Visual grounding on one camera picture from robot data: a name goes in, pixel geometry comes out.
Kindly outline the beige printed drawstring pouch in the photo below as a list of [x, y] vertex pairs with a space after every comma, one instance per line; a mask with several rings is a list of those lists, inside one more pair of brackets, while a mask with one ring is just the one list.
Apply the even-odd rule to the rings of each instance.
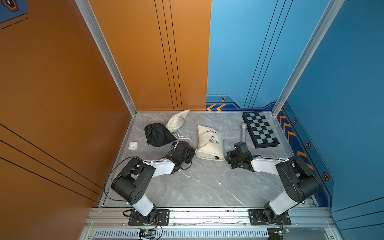
[[195, 155], [203, 160], [224, 161], [224, 133], [198, 125], [198, 148]]

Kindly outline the black drawstring pouch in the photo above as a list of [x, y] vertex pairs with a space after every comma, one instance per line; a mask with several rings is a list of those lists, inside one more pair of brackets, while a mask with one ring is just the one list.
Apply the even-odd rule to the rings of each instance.
[[149, 124], [145, 127], [147, 144], [153, 147], [162, 147], [176, 141], [172, 133], [160, 123]]

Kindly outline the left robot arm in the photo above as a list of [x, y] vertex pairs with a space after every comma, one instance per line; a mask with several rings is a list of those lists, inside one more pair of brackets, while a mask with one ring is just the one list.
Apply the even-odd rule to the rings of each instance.
[[166, 157], [156, 161], [145, 161], [133, 157], [115, 177], [111, 188], [134, 209], [139, 221], [145, 225], [156, 223], [156, 205], [146, 196], [146, 190], [153, 178], [172, 175], [190, 164], [195, 154], [192, 147], [172, 150]]

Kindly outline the grey microphone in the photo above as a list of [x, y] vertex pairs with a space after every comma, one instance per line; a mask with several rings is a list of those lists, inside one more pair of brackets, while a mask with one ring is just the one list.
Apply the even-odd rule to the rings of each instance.
[[247, 130], [248, 130], [247, 124], [241, 123], [240, 130], [241, 130], [241, 142], [246, 143], [247, 142]]

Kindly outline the folded checkered chess board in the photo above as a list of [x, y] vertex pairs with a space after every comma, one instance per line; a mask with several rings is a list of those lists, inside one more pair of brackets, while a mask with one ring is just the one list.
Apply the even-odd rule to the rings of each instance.
[[277, 135], [273, 131], [265, 113], [261, 111], [245, 112], [242, 117], [256, 149], [277, 147], [279, 145]]

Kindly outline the white earbuds case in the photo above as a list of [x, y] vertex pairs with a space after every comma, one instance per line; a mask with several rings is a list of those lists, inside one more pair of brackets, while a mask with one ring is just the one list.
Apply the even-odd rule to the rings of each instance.
[[128, 149], [129, 150], [136, 150], [138, 148], [138, 142], [129, 142]]

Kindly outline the right green circuit board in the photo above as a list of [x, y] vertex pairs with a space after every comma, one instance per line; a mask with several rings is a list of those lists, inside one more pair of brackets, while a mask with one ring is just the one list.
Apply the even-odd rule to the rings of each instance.
[[289, 229], [267, 229], [268, 230], [268, 237], [267, 240], [283, 240], [284, 235], [289, 234]]

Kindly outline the green circuit board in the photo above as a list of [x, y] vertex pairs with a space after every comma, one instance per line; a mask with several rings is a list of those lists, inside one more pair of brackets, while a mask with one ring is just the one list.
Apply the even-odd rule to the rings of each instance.
[[139, 240], [154, 240], [156, 238], [156, 229], [140, 229]]
[[268, 230], [268, 237], [267, 240], [283, 240], [284, 235], [289, 234], [289, 229], [267, 229]]

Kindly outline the left green circuit board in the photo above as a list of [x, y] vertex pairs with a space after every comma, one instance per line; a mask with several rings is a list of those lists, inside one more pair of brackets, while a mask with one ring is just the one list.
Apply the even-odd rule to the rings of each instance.
[[140, 229], [139, 240], [154, 240], [156, 238], [156, 229]]

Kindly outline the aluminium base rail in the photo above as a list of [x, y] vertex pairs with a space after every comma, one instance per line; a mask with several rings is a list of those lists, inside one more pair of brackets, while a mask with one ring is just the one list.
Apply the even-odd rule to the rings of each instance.
[[289, 229], [283, 240], [341, 240], [325, 208], [299, 207], [279, 224], [267, 225], [262, 209], [250, 207], [159, 208], [156, 223], [144, 225], [128, 208], [94, 208], [81, 240], [139, 240], [140, 229], [156, 229], [155, 240], [267, 240], [267, 229]]

